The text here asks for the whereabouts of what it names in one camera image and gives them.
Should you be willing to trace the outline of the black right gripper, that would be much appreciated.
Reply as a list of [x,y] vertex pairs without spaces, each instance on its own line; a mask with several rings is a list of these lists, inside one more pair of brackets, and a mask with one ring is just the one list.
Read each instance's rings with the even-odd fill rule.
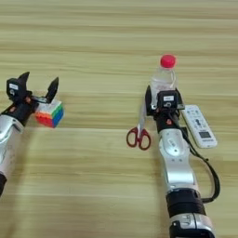
[[[178,93],[178,106],[185,107],[179,89],[176,88]],[[180,129],[179,117],[180,109],[178,108],[158,108],[152,105],[152,92],[151,87],[147,86],[145,93],[145,106],[147,115],[152,115],[156,123],[157,132],[160,133],[164,129]]]

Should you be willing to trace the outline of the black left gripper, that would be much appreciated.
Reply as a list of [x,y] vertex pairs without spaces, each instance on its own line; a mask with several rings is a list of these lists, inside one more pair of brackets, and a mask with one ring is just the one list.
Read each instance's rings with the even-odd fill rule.
[[[18,81],[20,87],[27,88],[27,81],[30,73],[26,72],[19,76]],[[8,108],[2,111],[3,115],[10,116],[18,120],[25,126],[30,116],[35,113],[41,103],[50,103],[56,96],[59,87],[59,78],[55,78],[48,87],[46,97],[26,97],[22,101],[13,102]]]

